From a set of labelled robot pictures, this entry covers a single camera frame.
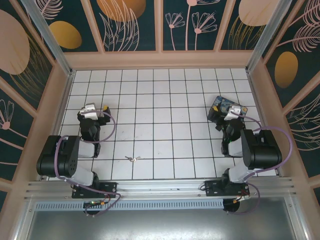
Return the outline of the grey metal sheet panel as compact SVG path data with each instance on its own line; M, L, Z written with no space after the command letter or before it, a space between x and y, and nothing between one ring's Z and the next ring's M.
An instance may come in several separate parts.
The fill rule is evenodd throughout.
M310 240L276 206L248 215L218 209L37 211L22 240Z

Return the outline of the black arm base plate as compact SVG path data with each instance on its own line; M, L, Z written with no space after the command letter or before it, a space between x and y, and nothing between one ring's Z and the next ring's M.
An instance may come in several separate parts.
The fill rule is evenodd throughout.
M97 191L101 192L117 192L117 183L116 182L101 182L95 188ZM91 191L86 188L72 185L72 199L104 199L106 196L100 192Z
M240 197L250 195L249 186L246 183L225 183L222 180L208 180L204 182L207 197Z

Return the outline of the aluminium corner post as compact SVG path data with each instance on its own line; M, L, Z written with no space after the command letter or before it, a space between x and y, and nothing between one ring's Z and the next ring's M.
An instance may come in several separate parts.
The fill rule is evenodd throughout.
M254 70L258 64L262 54L266 50L269 42L272 41L277 29L281 25L281 22L285 18L285 15L289 12L293 0L279 0L272 15L266 24L261 36L259 37L257 44L255 45L245 70L248 75Z
M34 0L21 0L24 8L29 13L31 19L36 25L37 29L43 36L44 40L49 46L49 49L52 51L55 59L61 66L64 73L69 77L72 73L72 69L70 68L67 59L64 56L64 53L60 46L58 45L55 37L53 36L47 22L42 17L41 12L39 11Z

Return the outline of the dark blue tin box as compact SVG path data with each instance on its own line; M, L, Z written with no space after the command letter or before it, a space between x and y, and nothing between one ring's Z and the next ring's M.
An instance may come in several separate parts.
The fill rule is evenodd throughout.
M212 111L213 105L216 105L216 106L219 105L220 112L213 112ZM240 105L236 102L233 102L232 100L229 100L227 98L224 98L222 96L217 96L216 99L214 100L212 106L208 111L207 119L213 123L216 123L216 117L218 116L218 114L223 114L226 116L228 113L228 110L231 106L240 106L241 107L241 114L240 115L242 115L242 116L245 116L248 111L248 109L245 106L242 106L242 105Z

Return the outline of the aluminium extrusion beam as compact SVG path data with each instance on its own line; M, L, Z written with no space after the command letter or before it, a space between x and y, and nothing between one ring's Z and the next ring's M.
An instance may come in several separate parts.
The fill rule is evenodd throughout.
M204 179L116 180L116 192L123 200L203 199L200 186ZM253 177L248 181L256 186L262 198L290 197L297 194L289 177ZM64 181L32 181L23 194L26 200L62 201L72 198L72 188Z

